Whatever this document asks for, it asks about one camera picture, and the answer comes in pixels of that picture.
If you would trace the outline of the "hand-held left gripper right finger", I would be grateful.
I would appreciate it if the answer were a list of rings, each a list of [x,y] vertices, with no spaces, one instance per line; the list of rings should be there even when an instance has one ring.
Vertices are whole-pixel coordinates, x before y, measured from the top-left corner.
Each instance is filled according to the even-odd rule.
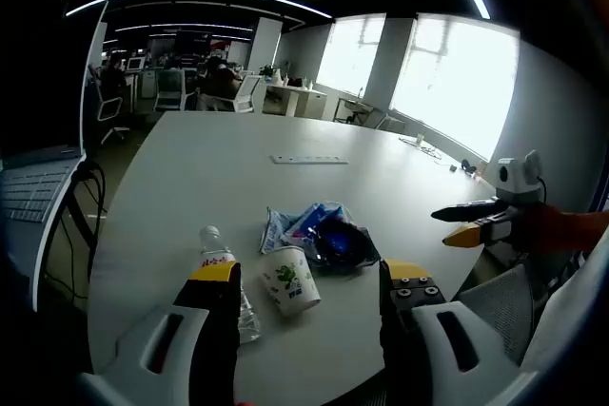
[[[508,404],[532,378],[520,368],[534,314],[523,266],[455,301],[414,263],[379,267],[387,404]]]

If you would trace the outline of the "person's right hand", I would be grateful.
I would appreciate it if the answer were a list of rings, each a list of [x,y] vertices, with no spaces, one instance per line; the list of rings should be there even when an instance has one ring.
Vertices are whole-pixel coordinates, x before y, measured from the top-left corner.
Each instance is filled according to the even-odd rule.
[[[578,216],[543,203],[532,205],[512,221],[509,241],[529,253],[576,249],[579,245]]]

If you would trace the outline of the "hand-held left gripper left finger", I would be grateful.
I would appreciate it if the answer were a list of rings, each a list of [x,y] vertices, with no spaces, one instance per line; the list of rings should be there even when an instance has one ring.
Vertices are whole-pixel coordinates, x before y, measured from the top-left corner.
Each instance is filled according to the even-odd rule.
[[[199,268],[169,306],[116,340],[113,360],[78,384],[93,405],[232,405],[240,345],[241,267]]]

